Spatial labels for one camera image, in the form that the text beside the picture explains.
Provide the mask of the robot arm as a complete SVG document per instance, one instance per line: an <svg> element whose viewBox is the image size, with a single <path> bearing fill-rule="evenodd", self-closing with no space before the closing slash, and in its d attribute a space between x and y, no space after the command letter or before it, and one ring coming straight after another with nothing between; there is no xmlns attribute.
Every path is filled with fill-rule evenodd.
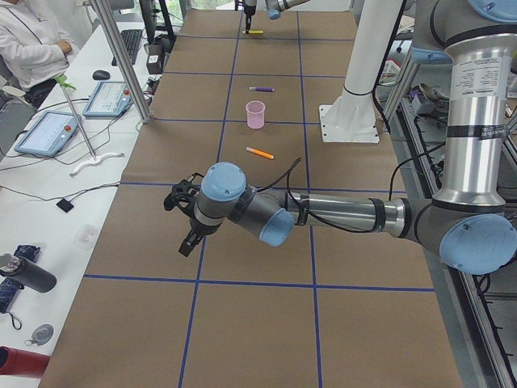
<svg viewBox="0 0 517 388"><path fill-rule="evenodd" d="M516 251L515 227L503 216L497 181L507 80L516 56L513 1L419 1L415 58L452 60L445 164L429 200L344 198L255 188L230 163L210 167L200 185L173 186L166 210L180 208L190 231L179 252L189 255L203 237L229 220L264 243L282 244L294 226L325 225L356 234L385 232L414 241L451 268L483 275Z"/></svg>
<svg viewBox="0 0 517 388"><path fill-rule="evenodd" d="M281 16L281 13L293 8L294 6L299 6L301 4L307 3L309 0L266 0L266 10L269 19L276 20ZM257 0L234 0L234 10L238 11L239 8L242 8L244 15L246 16L245 20L245 33L250 32L252 19L257 10Z"/></svg>

